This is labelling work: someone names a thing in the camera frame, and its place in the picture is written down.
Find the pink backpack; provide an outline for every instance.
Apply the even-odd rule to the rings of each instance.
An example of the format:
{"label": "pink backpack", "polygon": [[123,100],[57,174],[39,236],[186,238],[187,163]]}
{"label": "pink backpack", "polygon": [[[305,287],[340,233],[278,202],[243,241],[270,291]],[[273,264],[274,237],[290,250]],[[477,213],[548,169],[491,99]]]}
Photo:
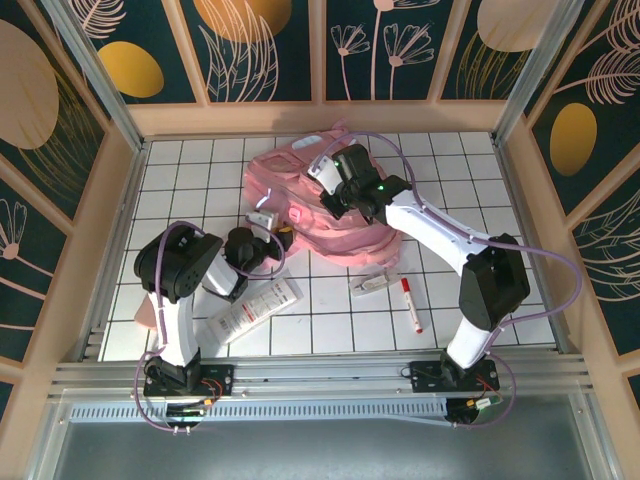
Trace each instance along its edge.
{"label": "pink backpack", "polygon": [[[261,208],[277,212],[280,223],[294,228],[296,237],[288,256],[308,248],[342,266],[393,266],[398,261],[402,234],[380,223],[367,225],[357,210],[336,220],[320,204],[322,186],[307,176],[311,162],[345,133],[348,130],[338,122],[327,132],[309,134],[255,157],[245,168],[243,195],[253,208],[268,195]],[[341,141],[334,151],[349,141]],[[371,162],[385,178],[373,158]]]}

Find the white package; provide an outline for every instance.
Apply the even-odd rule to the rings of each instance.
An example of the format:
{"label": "white package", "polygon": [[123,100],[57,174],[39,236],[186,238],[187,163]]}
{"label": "white package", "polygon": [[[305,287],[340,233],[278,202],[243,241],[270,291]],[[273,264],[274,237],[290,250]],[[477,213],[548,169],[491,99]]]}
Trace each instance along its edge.
{"label": "white package", "polygon": [[207,330],[221,345],[236,340],[300,300],[289,282],[286,278],[276,278],[246,298],[241,297],[228,309],[206,320]]}

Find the white tiled floor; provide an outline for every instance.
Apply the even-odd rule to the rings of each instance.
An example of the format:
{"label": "white tiled floor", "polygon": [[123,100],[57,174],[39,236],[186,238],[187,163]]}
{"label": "white tiled floor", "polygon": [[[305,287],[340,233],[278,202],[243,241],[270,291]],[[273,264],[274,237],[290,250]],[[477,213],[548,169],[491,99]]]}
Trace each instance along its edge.
{"label": "white tiled floor", "polygon": [[[485,133],[386,134],[399,144],[413,167],[423,196],[454,218],[492,234],[521,232]],[[238,226],[248,208],[242,201],[242,172],[254,156],[293,140],[269,137],[155,142],[142,182],[127,251],[111,309],[101,360],[135,360],[149,348],[150,335],[133,322],[144,292],[133,274],[138,251],[170,221],[186,219],[220,237]],[[389,174],[407,178],[400,158],[382,141],[370,144]],[[528,259],[525,263],[530,268]],[[228,347],[201,345],[205,356],[250,356],[379,352],[443,348],[460,322],[459,279],[433,252],[405,239],[398,269],[411,285],[424,332],[416,334],[399,284],[364,297],[349,294],[356,275],[376,267],[344,268],[299,252],[287,271],[303,294],[300,303],[257,327]],[[533,272],[532,293],[514,315],[543,309]],[[249,289],[262,282],[251,282]],[[196,293],[194,317],[201,319],[228,304],[203,290]],[[500,345],[553,343],[548,321],[509,327]]]}

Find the dark green wallpaper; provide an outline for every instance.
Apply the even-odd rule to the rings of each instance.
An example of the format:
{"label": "dark green wallpaper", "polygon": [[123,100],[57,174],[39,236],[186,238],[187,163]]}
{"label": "dark green wallpaper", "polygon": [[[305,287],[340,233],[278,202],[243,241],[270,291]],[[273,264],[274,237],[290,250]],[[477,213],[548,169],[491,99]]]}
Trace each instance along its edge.
{"label": "dark green wallpaper", "polygon": [[212,102],[311,100],[307,0],[180,5]]}
{"label": "dark green wallpaper", "polygon": [[[392,10],[380,11],[374,2],[328,0],[327,100],[427,97],[451,2],[404,4],[408,7],[402,8],[403,2],[396,2]],[[375,95],[371,94],[372,82]]]}
{"label": "dark green wallpaper", "polygon": [[0,154],[73,218],[104,131],[17,2],[0,10]]}
{"label": "dark green wallpaper", "polygon": [[72,7],[126,103],[195,102],[160,0],[74,0]]}
{"label": "dark green wallpaper", "polygon": [[564,57],[564,54],[566,53],[567,48],[569,48],[569,45],[571,45],[571,42],[576,36],[576,33],[578,33],[578,30],[580,30],[580,27],[582,26],[582,22],[584,22],[584,19],[589,13],[589,11],[591,10],[591,7],[593,7],[594,2],[595,0],[584,0],[584,3],[582,4],[582,9],[580,10],[580,14],[578,15],[578,19],[576,20],[576,23],[573,24],[573,27],[567,34],[567,37],[564,39],[564,42],[562,42],[562,45],[558,50],[558,53],[556,54],[554,60],[551,62],[551,65],[549,65],[549,68],[544,74],[544,77],[540,80],[540,83],[538,84],[538,87],[533,92],[533,95],[531,95],[531,99],[529,100],[529,103],[527,103],[527,106],[524,108],[525,115],[529,116],[529,113],[531,112],[536,102],[540,98],[542,91],[547,86],[549,78],[551,78],[551,76],[553,75],[553,72],[555,72],[556,68],[558,67],[558,64]]}
{"label": "dark green wallpaper", "polygon": [[11,390],[13,390],[13,385],[6,382],[0,382],[0,423],[2,423],[2,417],[7,409],[7,405],[9,405]]}
{"label": "dark green wallpaper", "polygon": [[612,1],[533,126],[567,214],[640,142],[639,32],[640,6]]}
{"label": "dark green wallpaper", "polygon": [[638,408],[640,408],[640,375],[629,377],[629,385],[631,386],[633,396],[636,397]]}
{"label": "dark green wallpaper", "polygon": [[58,29],[53,25],[53,21],[51,20],[51,17],[47,13],[47,10],[42,5],[42,1],[41,0],[37,0],[36,1],[36,6],[38,7],[38,9],[40,9],[40,13],[42,13],[42,16],[44,17],[44,19],[49,24],[49,27],[51,28],[51,30],[54,32],[54,34],[58,38],[58,43],[60,43],[62,48],[64,48],[64,51],[67,53],[67,57],[69,57],[69,59],[71,60],[73,65],[76,67],[76,70],[78,71],[78,73],[80,73],[80,75],[82,75],[82,78],[84,79],[85,84],[89,87],[89,90],[91,90],[91,93],[93,94],[94,98],[98,101],[98,104],[100,105],[100,109],[102,110],[102,113],[104,113],[105,116],[108,119],[111,119],[111,115],[109,114],[107,108],[102,103],[102,100],[100,99],[100,97],[98,96],[96,91],[93,89],[93,86],[91,85],[91,82],[89,82],[89,80],[87,80],[87,78],[86,78],[86,76],[84,74],[84,71],[82,70],[82,67],[80,66],[80,64],[76,60],[76,57],[74,57],[73,54],[71,53],[71,50],[69,50],[69,47],[67,46],[67,42],[65,42],[62,39],[62,36],[60,35],[60,32],[58,32]]}
{"label": "dark green wallpaper", "polygon": [[[517,2],[513,9],[505,9],[504,2],[472,0],[442,99],[506,99],[535,46],[534,40],[546,25],[545,14],[551,7],[549,2],[538,5],[532,1]],[[490,45],[483,39],[491,39]]]}
{"label": "dark green wallpaper", "polygon": [[640,171],[573,236],[618,354],[640,349]]}
{"label": "dark green wallpaper", "polygon": [[0,180],[0,356],[23,360],[65,241]]}

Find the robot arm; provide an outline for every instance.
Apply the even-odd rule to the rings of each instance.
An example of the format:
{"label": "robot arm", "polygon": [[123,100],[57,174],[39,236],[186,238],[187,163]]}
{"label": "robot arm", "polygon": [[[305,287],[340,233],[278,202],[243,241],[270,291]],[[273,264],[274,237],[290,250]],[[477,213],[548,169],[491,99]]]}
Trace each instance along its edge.
{"label": "robot arm", "polygon": [[[456,384],[484,357],[486,344],[500,321],[529,295],[522,255],[471,242],[469,237],[447,229],[444,224],[449,223],[471,237],[490,238],[422,199],[430,213],[427,215],[416,202],[411,185],[395,175],[382,180],[361,145],[346,147],[331,159],[325,157],[309,175],[323,185],[321,202],[334,217],[358,208],[369,222],[376,219],[411,235],[461,277],[459,306],[463,318],[442,356],[443,375]],[[517,243],[507,234],[497,241]]]}
{"label": "robot arm", "polygon": [[[260,221],[270,214],[253,212],[249,215],[258,217]],[[162,347],[159,355],[149,360],[145,372],[152,380],[190,392],[201,380],[200,349],[193,328],[193,297],[196,289],[202,284],[208,292],[233,302],[246,289],[249,272],[267,257],[279,260],[283,252],[279,251],[276,242],[268,241],[269,238],[254,235],[249,228],[238,227],[229,232],[223,257],[221,238],[189,226],[172,229],[162,253],[160,315],[156,265],[163,235],[143,248],[134,263],[134,271],[142,280],[142,286],[153,305]],[[292,243],[292,233],[281,231],[275,235],[287,250]]]}

